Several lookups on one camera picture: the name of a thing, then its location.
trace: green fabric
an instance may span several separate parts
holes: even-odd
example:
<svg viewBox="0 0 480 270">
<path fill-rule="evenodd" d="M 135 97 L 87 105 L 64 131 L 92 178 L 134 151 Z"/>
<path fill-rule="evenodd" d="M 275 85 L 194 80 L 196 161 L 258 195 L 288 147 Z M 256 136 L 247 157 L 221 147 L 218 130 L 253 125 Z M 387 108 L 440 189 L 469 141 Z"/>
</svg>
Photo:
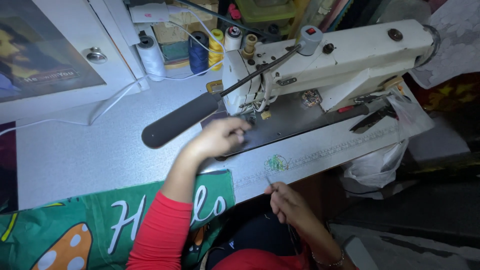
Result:
<svg viewBox="0 0 480 270">
<path fill-rule="evenodd" d="M 139 225 L 163 182 L 72 197 L 0 215 L 0 269 L 124 269 Z M 230 171 L 197 176 L 182 266 L 194 266 L 235 204 Z"/>
</svg>

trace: red shirt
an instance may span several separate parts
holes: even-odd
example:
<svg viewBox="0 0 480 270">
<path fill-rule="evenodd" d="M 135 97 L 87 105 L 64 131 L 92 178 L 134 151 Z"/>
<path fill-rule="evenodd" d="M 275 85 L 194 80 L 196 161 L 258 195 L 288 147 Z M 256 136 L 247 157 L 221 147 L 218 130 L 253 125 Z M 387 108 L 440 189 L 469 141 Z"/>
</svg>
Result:
<svg viewBox="0 0 480 270">
<path fill-rule="evenodd" d="M 158 192 L 138 230 L 127 262 L 129 270 L 181 269 L 192 203 L 181 203 Z M 258 249 L 242 249 L 226 257 L 213 270 L 299 270 L 296 256 L 276 256 Z"/>
</svg>

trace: white thread spool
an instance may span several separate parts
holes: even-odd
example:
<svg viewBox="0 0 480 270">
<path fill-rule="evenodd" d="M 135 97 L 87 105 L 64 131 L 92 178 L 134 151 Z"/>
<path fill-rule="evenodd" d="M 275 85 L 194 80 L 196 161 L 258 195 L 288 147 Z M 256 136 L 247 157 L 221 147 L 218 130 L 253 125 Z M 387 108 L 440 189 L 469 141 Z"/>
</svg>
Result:
<svg viewBox="0 0 480 270">
<path fill-rule="evenodd" d="M 152 81 L 163 81 L 167 75 L 165 65 L 163 64 L 163 55 L 160 52 L 158 42 L 151 36 L 140 37 L 140 43 L 137 44 L 138 54 L 142 59 L 145 71 L 151 74 Z"/>
<path fill-rule="evenodd" d="M 225 51 L 240 49 L 241 31 L 236 26 L 230 26 L 225 30 Z"/>
</svg>

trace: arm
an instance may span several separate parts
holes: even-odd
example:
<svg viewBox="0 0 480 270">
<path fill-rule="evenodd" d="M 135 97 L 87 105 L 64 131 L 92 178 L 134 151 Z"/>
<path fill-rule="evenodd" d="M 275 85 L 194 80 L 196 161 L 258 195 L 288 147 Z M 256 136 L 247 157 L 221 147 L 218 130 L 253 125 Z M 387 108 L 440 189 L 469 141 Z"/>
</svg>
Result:
<svg viewBox="0 0 480 270">
<path fill-rule="evenodd" d="M 292 190 L 283 182 L 276 182 L 265 189 L 266 194 L 271 194 L 270 205 L 281 223 L 289 223 L 304 239 L 315 256 L 315 260 L 324 265 L 340 261 L 342 251 L 333 240 L 330 233 L 315 217 L 302 196 Z M 347 255 L 344 256 L 341 270 L 355 270 L 356 267 Z"/>
<path fill-rule="evenodd" d="M 128 269 L 181 268 L 198 167 L 206 158 L 219 156 L 241 143 L 243 130 L 249 128 L 250 125 L 239 118 L 215 120 L 180 151 L 145 214 L 130 252 Z"/>
</svg>

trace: cabinet door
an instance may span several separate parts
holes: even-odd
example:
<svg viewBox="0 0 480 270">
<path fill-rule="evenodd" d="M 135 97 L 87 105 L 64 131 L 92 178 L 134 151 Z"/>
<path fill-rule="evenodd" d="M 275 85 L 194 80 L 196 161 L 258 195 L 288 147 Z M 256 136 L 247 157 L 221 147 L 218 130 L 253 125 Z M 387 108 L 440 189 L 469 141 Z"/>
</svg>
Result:
<svg viewBox="0 0 480 270">
<path fill-rule="evenodd" d="M 87 57 L 93 47 L 105 62 Z M 86 0 L 0 0 L 0 123 L 105 100 L 134 81 Z"/>
</svg>

